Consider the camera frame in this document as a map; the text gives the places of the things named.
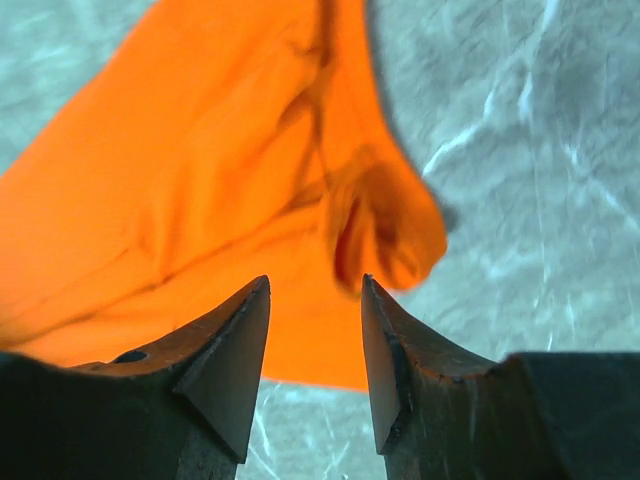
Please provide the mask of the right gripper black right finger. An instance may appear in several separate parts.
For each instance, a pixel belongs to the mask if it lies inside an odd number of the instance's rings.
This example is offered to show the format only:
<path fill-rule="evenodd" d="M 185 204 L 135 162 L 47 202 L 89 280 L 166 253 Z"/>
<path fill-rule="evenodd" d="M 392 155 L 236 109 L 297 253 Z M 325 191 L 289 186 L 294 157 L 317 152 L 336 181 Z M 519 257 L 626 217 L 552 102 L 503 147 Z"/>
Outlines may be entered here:
<path fill-rule="evenodd" d="M 635 479 L 639 356 L 520 352 L 494 363 L 371 276 L 361 319 L 375 445 L 391 479 Z"/>

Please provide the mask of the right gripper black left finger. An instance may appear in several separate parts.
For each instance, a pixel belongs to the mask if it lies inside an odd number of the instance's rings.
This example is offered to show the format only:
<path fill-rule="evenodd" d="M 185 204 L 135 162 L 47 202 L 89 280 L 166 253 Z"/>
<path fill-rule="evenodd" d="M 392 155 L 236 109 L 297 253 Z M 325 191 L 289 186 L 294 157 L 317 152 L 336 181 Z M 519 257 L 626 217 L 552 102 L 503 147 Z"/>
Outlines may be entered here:
<path fill-rule="evenodd" d="M 248 453 L 270 314 L 260 276 L 109 363 L 1 357 L 5 479 L 232 479 Z"/>

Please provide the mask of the orange t-shirt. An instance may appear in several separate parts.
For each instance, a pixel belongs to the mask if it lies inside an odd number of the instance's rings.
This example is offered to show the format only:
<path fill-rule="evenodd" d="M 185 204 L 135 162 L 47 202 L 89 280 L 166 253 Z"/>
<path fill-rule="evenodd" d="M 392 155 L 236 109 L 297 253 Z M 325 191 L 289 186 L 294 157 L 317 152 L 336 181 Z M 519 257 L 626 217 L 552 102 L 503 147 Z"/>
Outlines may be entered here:
<path fill-rule="evenodd" d="M 1 178 L 1 346 L 110 361 L 271 283 L 263 373 L 365 390 L 364 275 L 447 248 L 362 1 L 160 1 Z"/>

